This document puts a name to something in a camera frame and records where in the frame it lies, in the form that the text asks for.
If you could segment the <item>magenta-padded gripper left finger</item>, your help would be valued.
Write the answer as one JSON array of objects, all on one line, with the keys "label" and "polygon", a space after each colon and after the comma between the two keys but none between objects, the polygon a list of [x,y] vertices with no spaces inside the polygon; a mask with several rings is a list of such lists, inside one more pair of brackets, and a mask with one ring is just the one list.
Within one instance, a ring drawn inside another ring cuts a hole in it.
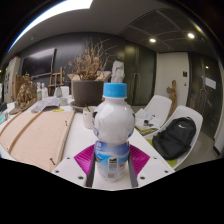
[{"label": "magenta-padded gripper left finger", "polygon": [[85,148],[74,157],[64,158],[52,173],[78,186],[92,187],[95,174],[94,146]]}]

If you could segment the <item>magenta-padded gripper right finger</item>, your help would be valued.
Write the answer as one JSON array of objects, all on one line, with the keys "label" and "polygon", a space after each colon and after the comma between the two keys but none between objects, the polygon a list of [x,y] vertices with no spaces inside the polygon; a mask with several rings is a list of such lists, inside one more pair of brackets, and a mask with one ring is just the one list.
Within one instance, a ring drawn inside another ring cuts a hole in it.
[{"label": "magenta-padded gripper right finger", "polygon": [[133,188],[146,186],[175,172],[159,155],[148,155],[133,145],[130,146],[128,166]]}]

